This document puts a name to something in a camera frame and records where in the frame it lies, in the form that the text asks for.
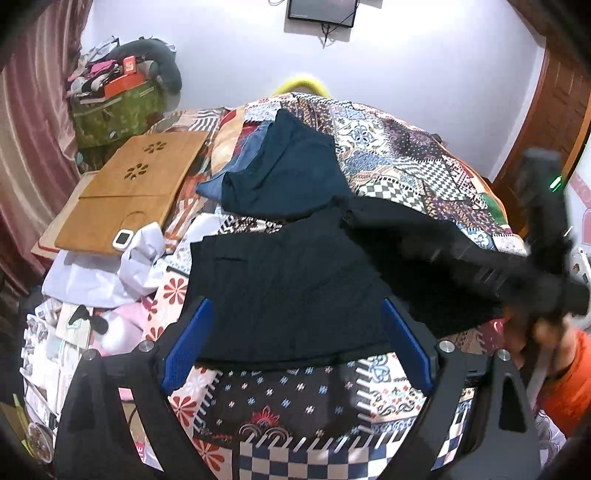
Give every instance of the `hand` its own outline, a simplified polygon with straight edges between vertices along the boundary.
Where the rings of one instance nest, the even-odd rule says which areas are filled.
[[[524,322],[515,320],[511,312],[507,310],[505,311],[505,317],[509,319],[505,323],[505,348],[511,354],[517,368],[521,368],[524,364],[522,350],[527,342],[525,325]],[[556,348],[554,363],[550,367],[549,375],[567,369],[573,363],[577,352],[577,330],[573,327],[573,318],[570,315],[564,317],[563,328],[553,326],[547,320],[540,319],[532,330],[535,341],[542,348]],[[564,331],[564,336],[560,339],[562,331]]]

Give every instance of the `denim fabric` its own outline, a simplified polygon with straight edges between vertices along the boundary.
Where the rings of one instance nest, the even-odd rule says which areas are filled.
[[[267,134],[271,122],[262,122],[260,126],[246,139],[242,150],[234,155],[230,162],[217,172],[210,180],[203,181],[197,185],[195,191],[202,197],[222,201],[222,180],[226,172],[241,171],[250,165],[253,158],[258,154],[262,141]]]

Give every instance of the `television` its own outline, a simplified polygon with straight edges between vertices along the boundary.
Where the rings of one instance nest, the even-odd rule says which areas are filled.
[[[287,18],[351,28],[358,0],[289,0]]]

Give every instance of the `curtain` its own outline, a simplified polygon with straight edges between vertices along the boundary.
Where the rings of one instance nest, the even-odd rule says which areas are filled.
[[[40,281],[30,253],[79,174],[64,99],[92,0],[57,0],[24,31],[0,73],[0,268],[20,292]]]

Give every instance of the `green light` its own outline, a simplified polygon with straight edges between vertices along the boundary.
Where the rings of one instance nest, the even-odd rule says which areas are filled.
[[[550,184],[550,190],[553,192],[556,191],[558,187],[560,187],[560,182],[562,181],[562,175],[558,175]]]

